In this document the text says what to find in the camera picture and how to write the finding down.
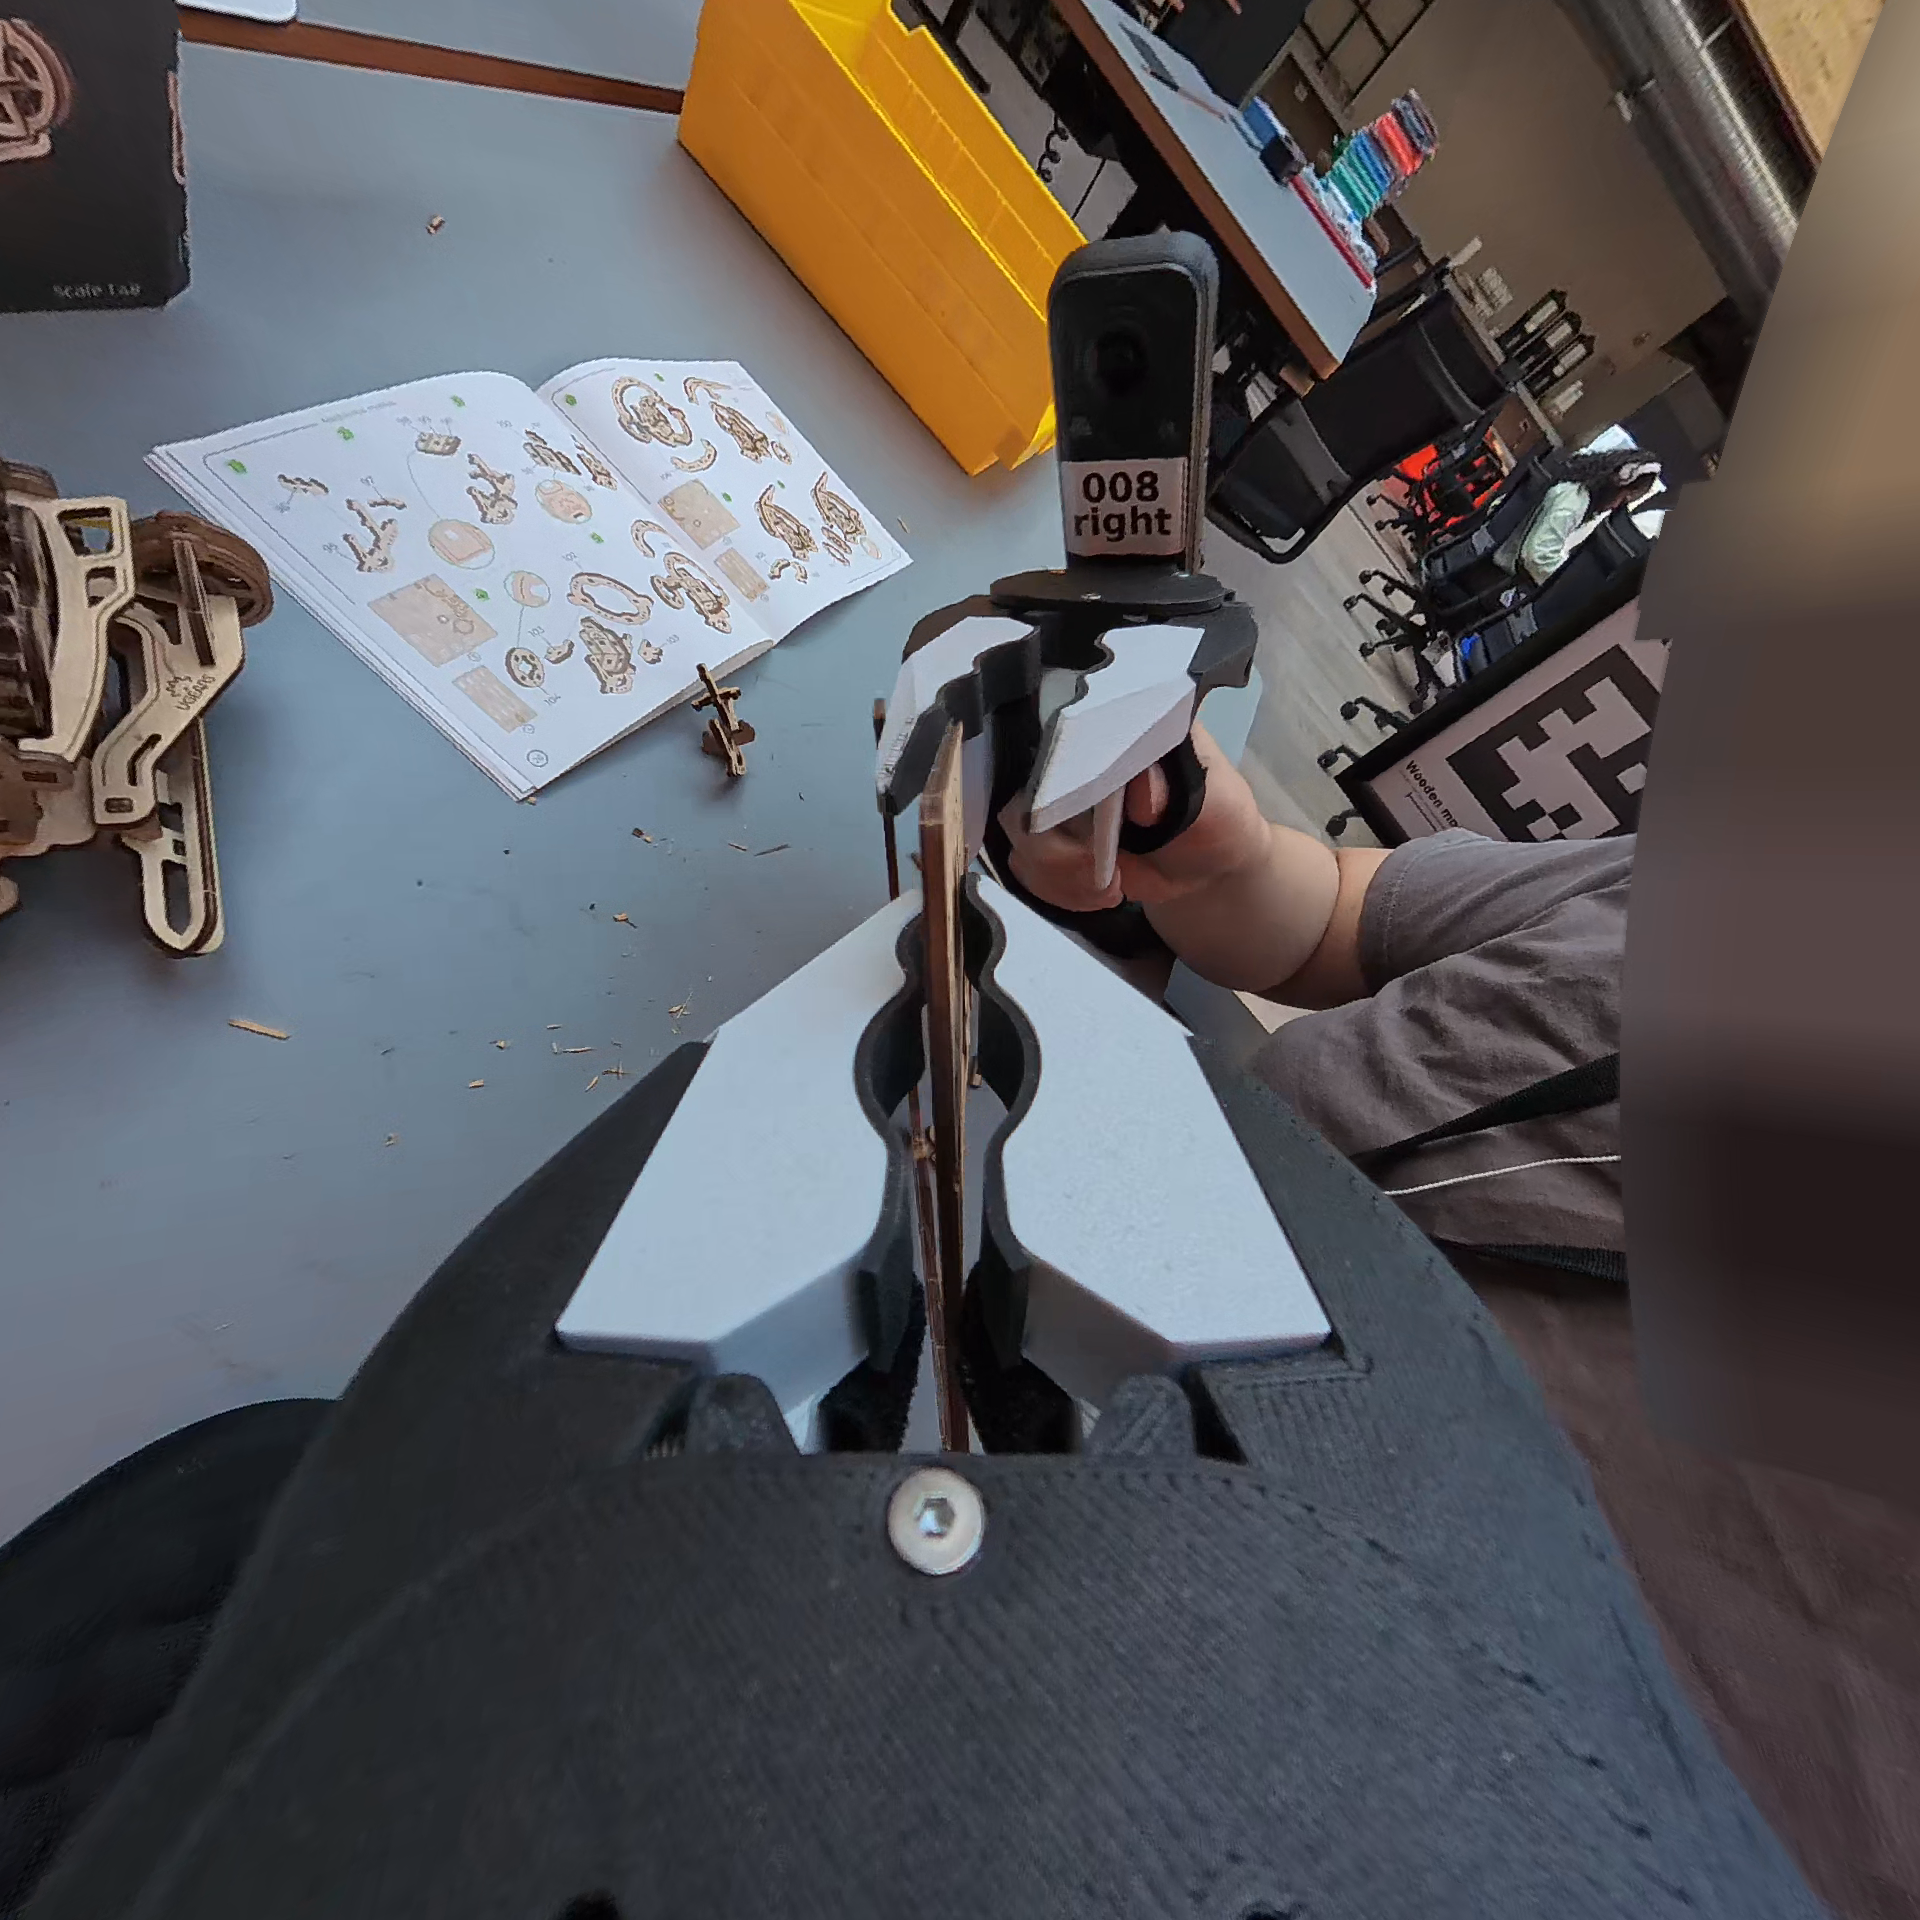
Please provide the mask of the laser-cut wooden parts sheet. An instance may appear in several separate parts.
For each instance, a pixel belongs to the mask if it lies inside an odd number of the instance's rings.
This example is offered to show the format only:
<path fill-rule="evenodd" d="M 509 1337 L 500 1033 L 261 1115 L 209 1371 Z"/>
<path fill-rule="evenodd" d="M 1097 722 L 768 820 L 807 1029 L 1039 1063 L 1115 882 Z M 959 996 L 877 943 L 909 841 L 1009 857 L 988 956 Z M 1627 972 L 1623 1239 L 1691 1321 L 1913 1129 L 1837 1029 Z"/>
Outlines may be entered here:
<path fill-rule="evenodd" d="M 964 877 L 966 792 L 964 725 L 939 731 L 918 806 L 922 833 L 922 984 L 923 1083 L 909 1092 L 922 1288 L 939 1447 L 971 1454 L 973 1420 L 959 1373 L 966 1288 L 966 1098 L 973 1086 L 973 989 L 966 984 Z"/>

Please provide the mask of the assembled wooden mechanical model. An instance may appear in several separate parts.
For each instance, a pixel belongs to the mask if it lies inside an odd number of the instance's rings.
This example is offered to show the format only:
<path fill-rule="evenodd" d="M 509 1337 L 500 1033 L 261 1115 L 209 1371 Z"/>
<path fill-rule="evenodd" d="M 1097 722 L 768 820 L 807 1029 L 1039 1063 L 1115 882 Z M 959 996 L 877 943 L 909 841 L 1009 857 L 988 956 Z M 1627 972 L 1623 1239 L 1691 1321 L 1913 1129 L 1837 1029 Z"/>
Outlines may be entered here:
<path fill-rule="evenodd" d="M 110 837 L 146 935 L 220 951 L 207 716 L 273 609 L 263 559 L 189 511 L 130 518 L 4 464 L 4 863 Z"/>

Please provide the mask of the person's right forearm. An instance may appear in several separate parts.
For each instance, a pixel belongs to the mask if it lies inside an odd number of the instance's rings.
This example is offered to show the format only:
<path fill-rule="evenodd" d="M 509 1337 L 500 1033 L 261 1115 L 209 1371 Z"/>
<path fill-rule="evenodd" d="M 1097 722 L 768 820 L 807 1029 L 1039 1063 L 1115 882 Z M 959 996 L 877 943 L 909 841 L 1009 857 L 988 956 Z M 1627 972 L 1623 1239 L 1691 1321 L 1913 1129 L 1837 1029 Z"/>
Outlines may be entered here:
<path fill-rule="evenodd" d="M 1294 1008 L 1365 996 L 1359 935 L 1384 849 L 1267 825 L 1261 853 L 1183 902 L 1175 951 L 1208 984 Z"/>

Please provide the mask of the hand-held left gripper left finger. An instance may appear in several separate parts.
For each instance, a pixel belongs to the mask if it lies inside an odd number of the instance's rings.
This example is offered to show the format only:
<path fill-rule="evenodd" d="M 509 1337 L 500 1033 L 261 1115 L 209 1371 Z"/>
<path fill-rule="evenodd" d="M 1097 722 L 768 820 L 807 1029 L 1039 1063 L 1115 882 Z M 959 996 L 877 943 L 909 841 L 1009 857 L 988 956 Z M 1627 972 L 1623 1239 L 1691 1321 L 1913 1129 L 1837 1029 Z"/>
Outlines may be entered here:
<path fill-rule="evenodd" d="M 803 1454 L 918 1299 L 912 1148 L 922 893 L 903 890 L 708 1043 L 556 1332 L 568 1349 L 756 1378 Z"/>

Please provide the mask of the person's right hand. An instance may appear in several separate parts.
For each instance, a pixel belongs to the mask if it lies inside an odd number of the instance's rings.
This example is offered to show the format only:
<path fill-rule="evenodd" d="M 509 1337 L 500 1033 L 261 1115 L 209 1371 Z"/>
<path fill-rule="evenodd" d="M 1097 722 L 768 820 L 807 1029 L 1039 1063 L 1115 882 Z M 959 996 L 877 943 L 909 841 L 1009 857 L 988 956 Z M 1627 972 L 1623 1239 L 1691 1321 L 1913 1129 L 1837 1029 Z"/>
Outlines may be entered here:
<path fill-rule="evenodd" d="M 1100 877 L 1093 841 L 1069 825 L 1030 829 L 1029 797 L 1020 792 L 996 817 L 1009 841 L 1007 870 L 1030 902 L 1072 916 L 1121 904 L 1186 909 L 1225 897 L 1226 877 L 1263 865 L 1271 825 L 1212 731 L 1190 728 L 1187 743 L 1206 774 L 1206 799 L 1186 833 L 1157 853 L 1115 853 L 1112 870 Z"/>

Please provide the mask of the open instruction booklet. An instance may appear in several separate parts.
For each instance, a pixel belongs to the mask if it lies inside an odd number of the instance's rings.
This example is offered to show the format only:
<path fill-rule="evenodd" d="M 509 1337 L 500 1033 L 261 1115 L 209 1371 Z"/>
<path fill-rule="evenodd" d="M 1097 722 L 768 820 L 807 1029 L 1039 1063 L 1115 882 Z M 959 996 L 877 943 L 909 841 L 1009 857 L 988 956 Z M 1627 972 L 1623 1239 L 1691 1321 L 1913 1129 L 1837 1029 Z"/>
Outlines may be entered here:
<path fill-rule="evenodd" d="M 146 464 L 515 799 L 912 563 L 738 363 L 430 375 Z"/>

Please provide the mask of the black office chair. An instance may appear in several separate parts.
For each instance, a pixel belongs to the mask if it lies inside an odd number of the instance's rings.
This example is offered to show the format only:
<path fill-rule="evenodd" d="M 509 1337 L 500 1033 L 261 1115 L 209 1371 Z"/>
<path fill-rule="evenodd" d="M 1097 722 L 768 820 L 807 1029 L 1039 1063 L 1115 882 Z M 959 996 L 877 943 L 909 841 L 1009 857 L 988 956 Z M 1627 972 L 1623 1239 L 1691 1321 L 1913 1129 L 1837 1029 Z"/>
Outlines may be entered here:
<path fill-rule="evenodd" d="M 1267 317 L 1237 309 L 1222 324 L 1206 470 L 1206 516 L 1215 528 L 1273 563 L 1300 559 L 1318 537 L 1359 480 L 1354 457 L 1335 452 L 1331 429 L 1308 415 L 1308 394 L 1352 402 L 1359 372 L 1396 326 L 1391 319 L 1365 331 L 1330 377 L 1297 385 L 1290 375 L 1303 363 Z"/>

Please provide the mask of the black-white marker board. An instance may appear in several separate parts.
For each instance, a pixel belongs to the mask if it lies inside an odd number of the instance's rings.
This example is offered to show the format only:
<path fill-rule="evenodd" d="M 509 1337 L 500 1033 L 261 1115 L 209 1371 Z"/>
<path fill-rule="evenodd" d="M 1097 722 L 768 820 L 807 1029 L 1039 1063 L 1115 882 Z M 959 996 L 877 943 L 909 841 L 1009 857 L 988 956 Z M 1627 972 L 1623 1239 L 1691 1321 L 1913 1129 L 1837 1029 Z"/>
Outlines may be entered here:
<path fill-rule="evenodd" d="M 1362 824 L 1382 844 L 1442 829 L 1518 844 L 1632 837 L 1665 668 L 1636 597 L 1542 632 L 1359 753 L 1325 829 Z"/>

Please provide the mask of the person's grey shirt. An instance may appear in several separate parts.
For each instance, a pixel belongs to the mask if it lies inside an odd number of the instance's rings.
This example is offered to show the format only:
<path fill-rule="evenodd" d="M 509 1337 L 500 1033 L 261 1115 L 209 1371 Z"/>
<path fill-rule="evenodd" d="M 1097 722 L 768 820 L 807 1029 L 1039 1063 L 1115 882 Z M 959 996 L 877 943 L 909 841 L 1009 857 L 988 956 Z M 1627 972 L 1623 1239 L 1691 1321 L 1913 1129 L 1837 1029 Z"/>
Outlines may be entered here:
<path fill-rule="evenodd" d="M 1441 833 L 1331 916 L 1343 968 L 1257 1072 L 1359 1157 L 1618 1047 L 1632 839 Z M 1618 1108 L 1515 1119 L 1382 1173 L 1584 1457 L 1667 1657 L 1837 1916 L 1916 1916 L 1916 1510 L 1660 1435 L 1623 1252 Z"/>

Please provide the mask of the silver ventilation duct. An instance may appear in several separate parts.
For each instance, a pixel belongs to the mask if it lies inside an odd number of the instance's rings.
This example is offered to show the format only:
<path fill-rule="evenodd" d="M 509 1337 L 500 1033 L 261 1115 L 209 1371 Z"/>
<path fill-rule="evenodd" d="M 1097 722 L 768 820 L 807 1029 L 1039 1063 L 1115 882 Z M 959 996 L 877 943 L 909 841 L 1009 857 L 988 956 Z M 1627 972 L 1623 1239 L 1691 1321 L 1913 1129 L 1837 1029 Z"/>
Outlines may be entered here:
<path fill-rule="evenodd" d="M 1569 4 L 1724 295 L 1763 319 L 1814 164 L 1736 4 Z"/>

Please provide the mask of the yellow plastic bin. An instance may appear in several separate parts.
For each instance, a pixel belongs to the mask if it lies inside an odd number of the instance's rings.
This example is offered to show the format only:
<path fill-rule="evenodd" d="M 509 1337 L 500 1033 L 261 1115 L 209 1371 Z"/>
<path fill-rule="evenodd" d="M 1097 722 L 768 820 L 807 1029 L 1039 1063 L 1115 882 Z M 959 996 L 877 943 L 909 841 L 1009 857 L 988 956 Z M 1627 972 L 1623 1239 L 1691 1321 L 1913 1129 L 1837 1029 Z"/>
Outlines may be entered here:
<path fill-rule="evenodd" d="M 680 142 L 966 470 L 1053 445 L 1048 290 L 1084 230 L 888 4 L 706 4 Z"/>

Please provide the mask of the stack of colourful folders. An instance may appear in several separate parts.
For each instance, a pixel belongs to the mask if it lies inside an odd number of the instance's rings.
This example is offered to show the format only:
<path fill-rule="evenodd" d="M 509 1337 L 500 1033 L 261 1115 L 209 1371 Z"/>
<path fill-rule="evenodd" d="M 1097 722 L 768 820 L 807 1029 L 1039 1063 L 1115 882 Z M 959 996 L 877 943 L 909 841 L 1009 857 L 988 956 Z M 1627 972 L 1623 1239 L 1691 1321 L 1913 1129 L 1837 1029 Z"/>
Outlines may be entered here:
<path fill-rule="evenodd" d="M 1344 135 L 1331 164 L 1316 176 L 1330 206 L 1362 227 L 1387 202 L 1404 193 L 1427 159 L 1435 154 L 1435 119 L 1423 98 L 1407 87 L 1373 119 Z"/>

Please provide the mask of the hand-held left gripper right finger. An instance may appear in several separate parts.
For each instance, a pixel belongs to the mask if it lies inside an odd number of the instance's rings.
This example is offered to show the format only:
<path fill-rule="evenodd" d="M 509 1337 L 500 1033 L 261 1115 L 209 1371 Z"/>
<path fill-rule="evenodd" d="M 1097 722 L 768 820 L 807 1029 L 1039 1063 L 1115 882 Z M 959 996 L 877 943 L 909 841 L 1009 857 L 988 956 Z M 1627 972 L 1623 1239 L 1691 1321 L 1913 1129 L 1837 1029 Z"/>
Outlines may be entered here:
<path fill-rule="evenodd" d="M 1187 1033 L 973 877 L 978 1148 L 973 1426 L 1072 1454 L 1130 1378 L 1325 1349 L 1331 1321 Z"/>

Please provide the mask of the background desk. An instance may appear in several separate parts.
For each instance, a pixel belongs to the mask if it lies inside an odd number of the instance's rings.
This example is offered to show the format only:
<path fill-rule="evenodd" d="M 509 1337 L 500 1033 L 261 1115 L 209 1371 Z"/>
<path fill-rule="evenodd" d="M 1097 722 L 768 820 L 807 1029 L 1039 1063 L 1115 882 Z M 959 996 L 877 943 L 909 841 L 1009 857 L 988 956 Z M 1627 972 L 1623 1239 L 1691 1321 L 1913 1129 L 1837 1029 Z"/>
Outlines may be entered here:
<path fill-rule="evenodd" d="M 1115 4 L 1058 4 L 1073 42 L 1194 206 L 1218 251 L 1283 326 L 1316 377 L 1354 345 L 1373 285 L 1335 241 L 1300 183 L 1267 173 L 1237 107 Z"/>

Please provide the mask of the black model kit box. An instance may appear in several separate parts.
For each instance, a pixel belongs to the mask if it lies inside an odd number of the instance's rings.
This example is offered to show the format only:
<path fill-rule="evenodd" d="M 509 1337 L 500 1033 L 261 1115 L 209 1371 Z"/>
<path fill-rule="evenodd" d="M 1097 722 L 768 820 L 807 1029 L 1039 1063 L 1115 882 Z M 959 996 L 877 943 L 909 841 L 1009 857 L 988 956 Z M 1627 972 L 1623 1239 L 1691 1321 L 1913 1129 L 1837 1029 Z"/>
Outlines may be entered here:
<path fill-rule="evenodd" d="M 174 4 L 4 4 L 4 313 L 189 285 Z"/>

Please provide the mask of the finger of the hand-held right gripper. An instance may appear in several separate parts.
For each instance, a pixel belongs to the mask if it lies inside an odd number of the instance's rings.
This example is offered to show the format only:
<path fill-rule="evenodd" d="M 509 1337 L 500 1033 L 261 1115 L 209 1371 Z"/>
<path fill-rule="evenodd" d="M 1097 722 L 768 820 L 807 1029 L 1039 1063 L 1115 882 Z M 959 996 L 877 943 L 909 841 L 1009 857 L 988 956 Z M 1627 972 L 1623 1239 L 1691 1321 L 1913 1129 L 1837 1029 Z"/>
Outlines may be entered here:
<path fill-rule="evenodd" d="M 1030 759 L 1039 738 L 1039 616 L 1030 609 L 938 609 L 912 630 L 875 749 L 875 803 L 897 817 L 922 799 L 935 758 L 964 731 L 964 820 Z"/>
<path fill-rule="evenodd" d="M 1206 626 L 1157 619 L 1097 636 L 1084 688 L 1050 716 L 1029 789 L 1029 829 L 1058 829 L 1115 797 L 1187 738 Z"/>

